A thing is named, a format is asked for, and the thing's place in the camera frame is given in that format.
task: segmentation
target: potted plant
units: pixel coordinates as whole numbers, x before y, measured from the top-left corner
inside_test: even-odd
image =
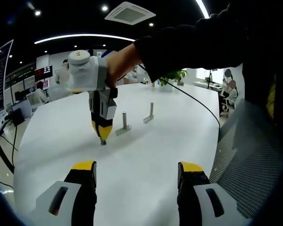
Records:
[[[177,72],[170,72],[166,74],[164,77],[159,79],[161,91],[172,92],[172,86],[170,86],[167,82],[173,84],[174,81],[181,82],[181,80],[186,76],[187,72],[185,70],[180,70]]]
[[[209,83],[212,82],[212,80],[211,80],[210,77],[206,77],[206,78],[204,79],[204,82],[205,82],[206,84],[209,84]]]

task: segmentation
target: floor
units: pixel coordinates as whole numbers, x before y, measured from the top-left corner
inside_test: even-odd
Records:
[[[226,115],[221,115],[219,118],[220,126],[222,126],[227,119]],[[17,137],[15,141],[15,148],[19,149],[21,139],[25,132],[25,129],[29,123],[30,119],[25,120],[23,123],[18,125],[17,127]],[[7,125],[4,129],[3,136],[10,142],[13,143],[14,135],[15,135],[16,128],[11,125]],[[0,145],[4,150],[5,154],[7,155],[8,159],[12,162],[12,145],[9,144],[4,138],[0,138]],[[17,150],[14,151],[14,159],[17,157]],[[13,174],[8,170],[4,162],[0,157],[0,182],[13,186]],[[10,204],[11,208],[16,211],[15,200],[13,195],[13,189],[7,185],[3,185],[0,183],[0,190],[8,203]]]

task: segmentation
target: ceiling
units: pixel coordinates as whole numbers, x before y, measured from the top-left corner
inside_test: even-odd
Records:
[[[123,0],[31,0],[40,10],[39,17],[27,6],[27,1],[0,1],[0,46],[14,39],[12,58],[8,61],[10,73],[22,65],[35,61],[37,56],[79,49],[119,50],[130,44],[129,41],[112,38],[75,37],[34,45],[37,40],[75,33],[98,33],[137,39],[151,35],[161,28],[180,24],[194,25],[203,18],[196,0],[128,0],[156,14],[155,17],[136,25],[127,25],[104,20],[104,17]],[[208,14],[219,13],[226,8],[227,0],[203,0]],[[102,5],[108,6],[102,12]]]

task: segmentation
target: curved light strip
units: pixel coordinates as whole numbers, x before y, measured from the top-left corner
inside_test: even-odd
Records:
[[[83,37],[83,36],[103,37],[103,38],[122,39],[126,41],[135,41],[134,39],[128,39],[128,38],[124,38],[120,36],[107,35],[107,34],[68,34],[68,35],[61,35],[61,36],[56,36],[56,37],[36,41],[35,44],[39,44],[45,41],[50,41],[50,40],[55,40],[55,39],[70,38],[70,37]]]
[[[196,2],[198,4],[200,10],[202,11],[204,18],[209,19],[209,15],[208,15],[206,7],[203,4],[203,1],[202,0],[196,0]]]
[[[202,0],[196,0],[196,2],[198,4],[200,10],[202,11],[204,18],[208,19],[209,15],[208,15],[207,9],[204,6]],[[83,37],[83,36],[103,37],[103,38],[122,39],[122,40],[126,40],[126,41],[134,41],[134,39],[129,39],[129,38],[120,37],[120,36],[114,36],[114,35],[107,35],[107,34],[68,34],[68,35],[61,35],[61,36],[56,36],[56,37],[36,41],[35,44],[39,44],[39,43],[42,43],[42,42],[45,42],[45,41],[50,41],[50,40],[55,40],[55,39],[71,38],[71,37]]]

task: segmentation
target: window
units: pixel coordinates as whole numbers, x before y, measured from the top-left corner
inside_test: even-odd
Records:
[[[213,82],[222,84],[224,75],[224,69],[217,69],[216,71],[212,71]],[[196,78],[204,80],[209,76],[209,70],[205,70],[203,68],[198,68],[196,70]]]

